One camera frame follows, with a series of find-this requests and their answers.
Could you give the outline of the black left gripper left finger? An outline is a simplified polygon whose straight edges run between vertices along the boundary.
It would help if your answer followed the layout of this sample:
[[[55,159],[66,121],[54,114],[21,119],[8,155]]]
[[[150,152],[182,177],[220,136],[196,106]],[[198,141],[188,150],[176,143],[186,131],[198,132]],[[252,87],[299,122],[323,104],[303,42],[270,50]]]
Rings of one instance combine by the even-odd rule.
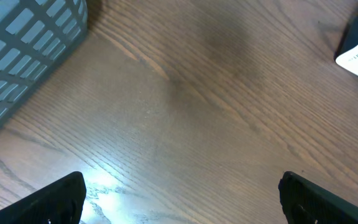
[[[79,224],[86,197],[81,172],[72,172],[0,210],[0,224]]]

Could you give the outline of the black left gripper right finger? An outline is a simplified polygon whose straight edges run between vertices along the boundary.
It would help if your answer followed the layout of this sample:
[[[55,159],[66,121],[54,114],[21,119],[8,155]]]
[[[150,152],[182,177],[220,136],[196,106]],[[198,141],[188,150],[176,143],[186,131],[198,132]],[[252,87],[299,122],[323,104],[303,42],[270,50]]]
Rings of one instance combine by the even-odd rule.
[[[358,223],[358,207],[302,176],[286,171],[278,185],[288,223]]]

